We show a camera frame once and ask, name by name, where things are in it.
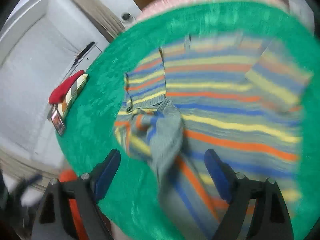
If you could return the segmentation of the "beige curtain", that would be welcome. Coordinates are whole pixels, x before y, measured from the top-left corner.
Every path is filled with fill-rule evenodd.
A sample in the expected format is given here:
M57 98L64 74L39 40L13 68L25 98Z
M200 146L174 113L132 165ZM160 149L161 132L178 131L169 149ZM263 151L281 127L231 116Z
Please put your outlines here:
M109 43L124 31L124 26L120 19L100 0L72 1L89 18Z

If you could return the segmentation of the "orange trousers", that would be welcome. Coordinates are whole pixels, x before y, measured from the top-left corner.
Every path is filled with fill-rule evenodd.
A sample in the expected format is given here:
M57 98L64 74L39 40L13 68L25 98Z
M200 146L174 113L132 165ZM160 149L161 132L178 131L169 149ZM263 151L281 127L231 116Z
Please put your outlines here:
M77 179L77 175L71 169L63 170L59 175L59 180L61 182L73 181L73 180L76 180L76 179ZM81 216L80 216L76 201L74 199L70 199L69 200L69 205L70 205L70 208L71 208L73 222L75 224L76 232L78 234L79 239L80 240L88 240L88 236L87 236L86 230L84 228L84 225L83 225L83 222L82 222L82 219L81 219Z

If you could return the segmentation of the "green bed cover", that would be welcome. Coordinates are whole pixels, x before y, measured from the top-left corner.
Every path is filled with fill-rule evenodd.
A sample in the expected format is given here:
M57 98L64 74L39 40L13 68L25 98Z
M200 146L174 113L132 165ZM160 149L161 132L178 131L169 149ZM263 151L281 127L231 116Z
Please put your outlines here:
M300 199L290 216L295 239L303 239L319 218L319 40L278 7L251 1L203 3L138 23L116 38L89 67L88 81L59 137L77 174L90 171L111 149L120 150L120 168L99 206L131 238L186 239L161 208L148 163L130 157L114 135L124 100L124 74L154 49L186 36L236 32L280 40L298 66L313 73L300 102L302 143L296 175Z

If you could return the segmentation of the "book under folded clothes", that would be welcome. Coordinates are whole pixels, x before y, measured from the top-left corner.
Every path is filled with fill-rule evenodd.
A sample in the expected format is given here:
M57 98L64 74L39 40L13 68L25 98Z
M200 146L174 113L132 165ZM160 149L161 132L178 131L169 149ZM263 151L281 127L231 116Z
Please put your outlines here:
M59 136L62 136L66 130L64 120L57 109L57 105L51 105L47 119L53 124Z

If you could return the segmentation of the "red folded garment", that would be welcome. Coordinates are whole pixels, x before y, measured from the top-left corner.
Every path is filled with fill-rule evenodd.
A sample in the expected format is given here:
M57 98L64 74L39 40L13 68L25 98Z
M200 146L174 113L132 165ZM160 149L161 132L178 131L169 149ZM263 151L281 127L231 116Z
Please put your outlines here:
M75 81L84 73L84 70L80 70L72 76L65 79L65 81L63 81L59 86L57 86L50 94L50 97L48 99L49 104L54 105L61 103L66 97L66 94L72 87L73 83L75 83Z

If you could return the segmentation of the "striped knit sweater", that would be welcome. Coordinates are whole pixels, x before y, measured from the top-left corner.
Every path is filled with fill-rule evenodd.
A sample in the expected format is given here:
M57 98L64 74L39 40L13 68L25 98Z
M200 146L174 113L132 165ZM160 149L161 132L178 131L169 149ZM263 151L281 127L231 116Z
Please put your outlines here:
M186 239L212 237L228 207L205 167L208 149L250 179L274 178L294 216L300 102L312 76L276 38L186 36L124 74L114 135L148 163L159 204Z

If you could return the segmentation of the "white drawer cabinet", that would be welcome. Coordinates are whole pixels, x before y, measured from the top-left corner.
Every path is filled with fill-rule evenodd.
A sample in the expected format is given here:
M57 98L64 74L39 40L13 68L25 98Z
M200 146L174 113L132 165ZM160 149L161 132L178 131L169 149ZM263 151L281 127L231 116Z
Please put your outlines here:
M59 165L63 155L47 120L48 98L107 45L72 0L30 0L17 11L1 31L1 146Z

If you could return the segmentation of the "striped folded garment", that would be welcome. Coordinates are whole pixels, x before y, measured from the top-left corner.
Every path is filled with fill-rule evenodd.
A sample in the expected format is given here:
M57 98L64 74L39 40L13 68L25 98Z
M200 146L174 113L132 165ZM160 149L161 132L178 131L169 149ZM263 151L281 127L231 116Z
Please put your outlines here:
M71 108L73 102L76 100L76 98L86 85L87 78L88 74L82 74L79 78L77 78L75 82L72 84L71 88L68 90L62 102L57 104L57 111L63 119L66 118L67 113Z

